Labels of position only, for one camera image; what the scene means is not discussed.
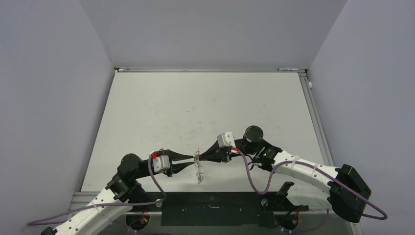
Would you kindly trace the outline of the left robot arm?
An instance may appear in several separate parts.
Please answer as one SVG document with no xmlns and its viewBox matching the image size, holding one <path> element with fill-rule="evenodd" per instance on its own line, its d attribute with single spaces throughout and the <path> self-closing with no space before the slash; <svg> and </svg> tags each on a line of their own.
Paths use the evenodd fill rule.
<svg viewBox="0 0 415 235">
<path fill-rule="evenodd" d="M 42 231 L 44 235 L 96 235 L 130 210 L 139 211 L 152 205 L 162 205 L 167 194 L 155 175 L 162 173 L 171 177 L 189 165 L 173 164 L 173 161 L 192 158 L 191 155 L 171 150 L 152 152 L 147 160 L 133 153 L 127 154 L 117 167 L 116 174 L 86 206 L 32 221 L 30 225 L 47 224 L 48 227 Z M 148 176 L 161 192 L 160 199 L 149 199 L 147 192 L 137 181 Z"/>
</svg>

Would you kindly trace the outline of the metal keyring plate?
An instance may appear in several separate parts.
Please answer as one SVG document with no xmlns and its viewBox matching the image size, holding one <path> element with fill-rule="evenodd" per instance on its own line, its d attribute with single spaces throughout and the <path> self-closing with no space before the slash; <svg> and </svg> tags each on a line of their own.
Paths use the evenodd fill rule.
<svg viewBox="0 0 415 235">
<path fill-rule="evenodd" d="M 197 177 L 197 180 L 198 180 L 198 184 L 201 184 L 204 180 L 204 173 L 203 173 L 203 169 L 202 169 L 203 165 L 201 164 L 201 161 L 200 161 L 200 154 L 201 154 L 200 150 L 198 149 L 195 152 L 194 157 L 193 157 L 195 167 L 197 168 L 196 177 Z"/>
</svg>

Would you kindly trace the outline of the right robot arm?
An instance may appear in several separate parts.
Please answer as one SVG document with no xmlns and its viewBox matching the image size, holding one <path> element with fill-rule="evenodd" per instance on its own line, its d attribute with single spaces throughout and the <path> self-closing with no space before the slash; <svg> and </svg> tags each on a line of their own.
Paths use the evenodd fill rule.
<svg viewBox="0 0 415 235">
<path fill-rule="evenodd" d="M 263 138 L 263 130 L 249 126 L 241 139 L 232 132 L 218 135 L 216 143 L 200 155 L 200 160 L 227 162 L 243 153 L 253 156 L 253 164 L 275 174 L 291 176 L 307 183 L 292 185 L 277 195 L 277 205 L 322 207 L 333 210 L 340 218 L 358 223 L 364 215 L 371 190 L 355 168 L 317 164 L 273 146 Z"/>
</svg>

